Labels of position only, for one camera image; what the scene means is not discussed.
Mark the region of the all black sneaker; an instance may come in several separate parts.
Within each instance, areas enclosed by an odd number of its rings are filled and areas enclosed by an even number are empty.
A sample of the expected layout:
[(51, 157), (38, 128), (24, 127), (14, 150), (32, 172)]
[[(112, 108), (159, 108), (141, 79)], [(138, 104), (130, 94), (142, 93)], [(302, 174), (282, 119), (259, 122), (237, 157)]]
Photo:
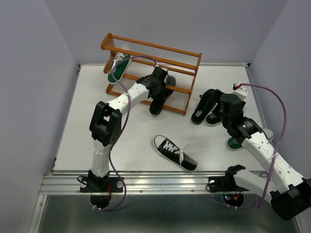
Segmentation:
[[(166, 79), (166, 85), (171, 85), (171, 86), (176, 86), (176, 80), (174, 76), (168, 76)], [(149, 107), (149, 112), (150, 114), (157, 116), (159, 115), (164, 107), (164, 104), (166, 100), (172, 95), (174, 91), (170, 89), (165, 89), (164, 90), (164, 97), (160, 99), (153, 99), (150, 107)]]
[(223, 92), (218, 89), (209, 89), (204, 94), (200, 95), (199, 97), (201, 100), (191, 116), (192, 123), (198, 125), (206, 121), (207, 115), (209, 115), (217, 105), (221, 106), (220, 97), (222, 94)]

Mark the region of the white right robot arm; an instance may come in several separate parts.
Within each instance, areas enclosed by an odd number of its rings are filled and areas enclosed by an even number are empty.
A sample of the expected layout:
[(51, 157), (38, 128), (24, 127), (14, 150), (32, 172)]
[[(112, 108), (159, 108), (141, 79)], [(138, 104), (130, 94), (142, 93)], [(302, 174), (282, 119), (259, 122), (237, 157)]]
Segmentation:
[(235, 138), (268, 173), (266, 179), (256, 176), (243, 166), (224, 176), (228, 189), (245, 188), (271, 204), (283, 220), (290, 220), (311, 206), (311, 181), (294, 170), (276, 152), (262, 128), (244, 117), (242, 100), (235, 94), (220, 98), (221, 119), (229, 135)]

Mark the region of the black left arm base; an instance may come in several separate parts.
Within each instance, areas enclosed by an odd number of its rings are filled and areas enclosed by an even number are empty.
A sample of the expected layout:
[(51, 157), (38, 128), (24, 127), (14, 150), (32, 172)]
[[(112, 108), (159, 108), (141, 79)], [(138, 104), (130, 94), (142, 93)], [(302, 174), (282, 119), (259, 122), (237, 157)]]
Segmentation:
[(109, 173), (104, 177), (98, 177), (91, 170), (87, 176), (78, 176), (81, 193), (122, 193), (123, 183), (118, 177), (109, 177)]

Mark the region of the orange wooden shoe shelf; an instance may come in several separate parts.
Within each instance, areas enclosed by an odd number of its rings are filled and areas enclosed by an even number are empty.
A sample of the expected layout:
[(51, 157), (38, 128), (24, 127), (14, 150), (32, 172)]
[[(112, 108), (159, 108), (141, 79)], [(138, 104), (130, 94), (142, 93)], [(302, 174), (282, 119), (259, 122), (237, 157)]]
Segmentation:
[(104, 73), (123, 74), (124, 80), (146, 84), (151, 90), (145, 104), (164, 100), (165, 110), (185, 115), (189, 106), (202, 54), (108, 33), (101, 49), (110, 53)]

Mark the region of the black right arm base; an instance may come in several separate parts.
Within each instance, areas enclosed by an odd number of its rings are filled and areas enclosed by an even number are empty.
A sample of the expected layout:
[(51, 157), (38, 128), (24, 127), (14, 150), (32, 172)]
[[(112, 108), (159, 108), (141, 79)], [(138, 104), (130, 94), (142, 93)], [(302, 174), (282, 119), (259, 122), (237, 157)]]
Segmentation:
[(208, 178), (208, 183), (205, 189), (211, 193), (216, 192), (233, 192), (233, 191), (247, 191), (245, 187), (240, 187), (235, 181), (235, 176), (242, 175), (246, 178), (246, 175), (254, 175), (252, 172), (246, 170), (242, 165), (230, 166), (223, 176), (211, 176)]

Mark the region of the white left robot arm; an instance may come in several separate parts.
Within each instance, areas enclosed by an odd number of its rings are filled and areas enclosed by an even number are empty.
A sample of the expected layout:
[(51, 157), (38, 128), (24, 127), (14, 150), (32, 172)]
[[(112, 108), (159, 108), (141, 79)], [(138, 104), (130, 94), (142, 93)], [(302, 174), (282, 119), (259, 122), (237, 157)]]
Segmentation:
[(117, 98), (105, 103), (98, 102), (90, 122), (89, 130), (93, 138), (93, 160), (88, 172), (91, 185), (97, 191), (108, 187), (109, 153), (122, 133), (122, 118), (129, 118), (129, 111), (149, 98), (156, 99), (166, 87), (168, 70), (155, 67), (152, 74), (138, 79), (130, 89)]

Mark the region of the black sneaker white laces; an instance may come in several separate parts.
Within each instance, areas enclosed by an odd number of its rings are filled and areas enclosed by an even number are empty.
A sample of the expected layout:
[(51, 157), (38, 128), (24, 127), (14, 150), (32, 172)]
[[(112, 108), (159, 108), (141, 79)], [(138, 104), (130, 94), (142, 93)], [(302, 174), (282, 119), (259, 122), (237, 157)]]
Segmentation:
[(178, 147), (173, 141), (163, 135), (156, 135), (153, 138), (153, 145), (161, 157), (183, 170), (194, 171), (197, 168), (197, 162), (184, 152), (188, 145), (181, 144)]

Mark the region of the green sneaker white laces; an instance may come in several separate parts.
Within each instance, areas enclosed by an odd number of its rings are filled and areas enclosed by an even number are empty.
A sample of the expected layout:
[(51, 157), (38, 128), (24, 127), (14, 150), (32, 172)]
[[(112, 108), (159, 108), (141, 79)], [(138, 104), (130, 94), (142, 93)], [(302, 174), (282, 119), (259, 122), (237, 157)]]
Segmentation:
[(131, 55), (117, 52), (113, 60), (111, 70), (108, 73), (108, 81), (110, 84), (117, 84), (117, 80), (121, 81), (124, 73), (126, 72), (128, 66), (131, 63)]

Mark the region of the aluminium mounting rail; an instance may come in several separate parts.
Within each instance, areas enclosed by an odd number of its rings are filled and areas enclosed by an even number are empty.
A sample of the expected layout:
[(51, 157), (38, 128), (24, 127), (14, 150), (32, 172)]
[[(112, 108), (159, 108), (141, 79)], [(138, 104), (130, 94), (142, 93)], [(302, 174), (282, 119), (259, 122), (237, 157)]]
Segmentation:
[[(199, 195), (207, 194), (208, 179), (223, 172), (120, 172), (127, 195)], [(76, 180), (78, 173), (44, 176), (41, 195), (86, 195)]]

